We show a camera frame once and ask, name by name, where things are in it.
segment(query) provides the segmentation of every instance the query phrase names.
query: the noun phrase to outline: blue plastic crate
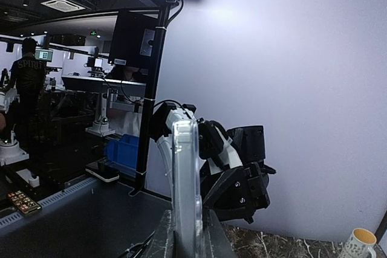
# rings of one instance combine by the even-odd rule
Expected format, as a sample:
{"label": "blue plastic crate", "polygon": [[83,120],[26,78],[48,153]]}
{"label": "blue plastic crate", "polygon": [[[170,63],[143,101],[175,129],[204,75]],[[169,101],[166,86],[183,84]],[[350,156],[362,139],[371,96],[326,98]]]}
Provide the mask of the blue plastic crate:
{"label": "blue plastic crate", "polygon": [[139,138],[125,134],[118,140],[111,140],[105,147],[105,155],[110,161],[135,169]]}

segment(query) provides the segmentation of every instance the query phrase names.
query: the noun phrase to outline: white mug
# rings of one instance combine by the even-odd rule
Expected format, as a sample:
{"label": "white mug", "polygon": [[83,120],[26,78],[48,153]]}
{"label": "white mug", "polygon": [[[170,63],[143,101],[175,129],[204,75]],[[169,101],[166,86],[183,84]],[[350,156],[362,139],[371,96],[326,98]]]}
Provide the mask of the white mug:
{"label": "white mug", "polygon": [[353,230],[350,238],[344,244],[339,258],[376,258],[374,245],[376,237],[366,229],[357,228]]}

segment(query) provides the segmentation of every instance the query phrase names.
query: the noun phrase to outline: man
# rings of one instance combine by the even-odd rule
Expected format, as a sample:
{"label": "man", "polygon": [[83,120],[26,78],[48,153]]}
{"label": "man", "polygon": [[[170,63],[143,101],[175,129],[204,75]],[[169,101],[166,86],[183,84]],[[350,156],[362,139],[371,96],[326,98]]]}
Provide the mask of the man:
{"label": "man", "polygon": [[20,96],[20,109],[18,118],[27,121],[37,107],[39,93],[43,88],[45,79],[45,62],[35,59],[36,41],[26,38],[22,43],[23,57],[13,63],[10,82],[5,91],[16,89]]}

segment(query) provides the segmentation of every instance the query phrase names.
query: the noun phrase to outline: black t-shirt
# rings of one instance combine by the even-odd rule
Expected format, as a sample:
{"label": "black t-shirt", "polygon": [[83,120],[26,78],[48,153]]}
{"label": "black t-shirt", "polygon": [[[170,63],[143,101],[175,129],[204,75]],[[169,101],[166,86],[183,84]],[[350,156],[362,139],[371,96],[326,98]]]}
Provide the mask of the black t-shirt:
{"label": "black t-shirt", "polygon": [[46,63],[34,57],[23,57],[13,63],[11,78],[16,79],[19,94],[36,95],[42,89]]}

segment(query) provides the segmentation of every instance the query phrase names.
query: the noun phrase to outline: person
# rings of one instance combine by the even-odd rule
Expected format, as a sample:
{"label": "person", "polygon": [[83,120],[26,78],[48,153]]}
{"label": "person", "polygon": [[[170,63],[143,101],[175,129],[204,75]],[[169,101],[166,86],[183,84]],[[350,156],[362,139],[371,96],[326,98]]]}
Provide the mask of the person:
{"label": "person", "polygon": [[9,84],[5,87],[7,92],[16,84],[20,99],[20,116],[24,120],[33,115],[37,107],[39,93],[44,87],[45,62],[35,59],[36,41],[26,38],[22,43],[22,58],[15,61],[11,68]]}
{"label": "person", "polygon": [[[146,76],[140,72],[140,69],[131,66],[116,65],[107,75],[106,79],[146,83]],[[125,100],[125,103],[142,103],[140,97],[127,97],[129,100]],[[140,113],[108,109],[107,116],[109,118],[110,128],[114,129],[117,134],[129,134],[136,137],[140,136]]]}

